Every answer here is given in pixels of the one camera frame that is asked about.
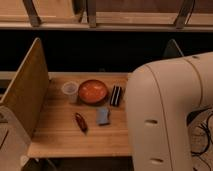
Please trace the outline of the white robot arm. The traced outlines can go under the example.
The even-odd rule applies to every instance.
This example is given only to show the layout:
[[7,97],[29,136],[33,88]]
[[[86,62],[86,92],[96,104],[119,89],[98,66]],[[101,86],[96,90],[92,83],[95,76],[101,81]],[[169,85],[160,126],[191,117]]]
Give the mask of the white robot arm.
[[213,106],[213,52],[137,68],[125,92],[134,170],[193,171],[186,118],[209,106]]

